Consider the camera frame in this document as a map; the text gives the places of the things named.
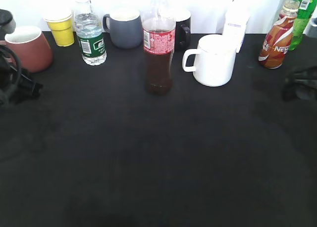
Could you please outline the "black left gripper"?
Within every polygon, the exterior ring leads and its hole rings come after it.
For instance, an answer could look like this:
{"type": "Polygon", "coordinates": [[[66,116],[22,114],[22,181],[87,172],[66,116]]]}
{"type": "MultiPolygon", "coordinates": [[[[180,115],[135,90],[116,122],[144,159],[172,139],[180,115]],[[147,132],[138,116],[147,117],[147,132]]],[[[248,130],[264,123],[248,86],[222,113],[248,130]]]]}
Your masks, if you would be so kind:
{"type": "Polygon", "coordinates": [[[4,45],[0,46],[0,103],[37,99],[42,84],[36,83],[21,65],[18,56],[4,45]]]}

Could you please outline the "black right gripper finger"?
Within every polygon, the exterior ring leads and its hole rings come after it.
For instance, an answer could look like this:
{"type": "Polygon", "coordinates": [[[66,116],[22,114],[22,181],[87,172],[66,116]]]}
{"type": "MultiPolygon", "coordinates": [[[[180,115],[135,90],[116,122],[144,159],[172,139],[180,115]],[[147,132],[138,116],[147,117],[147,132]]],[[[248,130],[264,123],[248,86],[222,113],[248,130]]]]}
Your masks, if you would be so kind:
{"type": "Polygon", "coordinates": [[[285,78],[287,83],[316,83],[317,82],[317,67],[301,68],[294,70],[285,78]]]}
{"type": "Polygon", "coordinates": [[[316,80],[286,80],[283,90],[282,99],[284,101],[292,100],[317,100],[317,81],[316,80]]]}

